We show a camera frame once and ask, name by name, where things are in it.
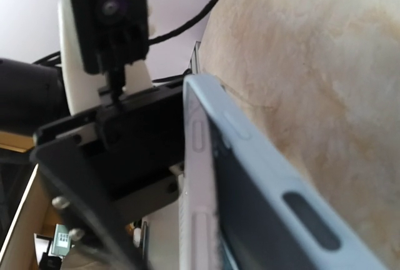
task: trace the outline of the cable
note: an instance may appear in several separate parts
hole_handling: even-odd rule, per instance
[[[206,6],[201,10],[199,14],[197,14],[194,18],[183,24],[181,27],[174,29],[173,31],[163,34],[162,36],[155,37],[154,39],[150,39],[150,45],[158,44],[164,41],[167,41],[168,39],[174,38],[188,29],[192,28],[194,25],[196,25],[200,20],[202,20],[204,17],[207,16],[208,13],[211,12],[213,7],[217,4],[219,0],[210,0]]]
[[[33,62],[33,64],[41,65],[42,63],[48,62],[50,59],[58,58],[60,55],[61,53],[57,51],[49,54],[48,56],[42,57],[41,59],[38,59],[36,62]]]
[[[164,77],[164,78],[159,78],[159,79],[155,79],[152,82],[154,84],[161,84],[161,83],[168,83],[170,81],[174,81],[176,79],[181,79],[184,78],[185,76],[192,74],[192,69],[186,69],[183,74],[180,75],[174,75],[174,76],[168,76],[168,77]]]

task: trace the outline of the metal screw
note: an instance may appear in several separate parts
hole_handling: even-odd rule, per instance
[[[56,209],[66,209],[70,202],[65,197],[58,196],[52,199],[51,204]]]
[[[83,238],[85,235],[85,232],[83,229],[80,228],[72,228],[69,232],[68,235],[71,237],[71,239],[75,242],[78,242]]]

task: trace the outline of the light blue phone case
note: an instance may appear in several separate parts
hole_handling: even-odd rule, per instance
[[[240,269],[385,269],[216,78],[187,77],[185,109],[189,91],[200,100],[214,135],[224,144],[224,157],[216,158],[214,165],[221,230]]]

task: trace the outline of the white ceiling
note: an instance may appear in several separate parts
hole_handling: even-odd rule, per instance
[[[33,62],[59,50],[58,0],[0,0],[0,57]],[[209,0],[149,0],[156,35],[177,28],[196,15]],[[202,21],[176,39],[151,47],[147,64],[153,78],[182,73],[189,64]]]

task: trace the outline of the webcam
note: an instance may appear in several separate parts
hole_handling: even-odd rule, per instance
[[[146,58],[147,0],[63,0],[63,6],[88,74],[120,71]]]

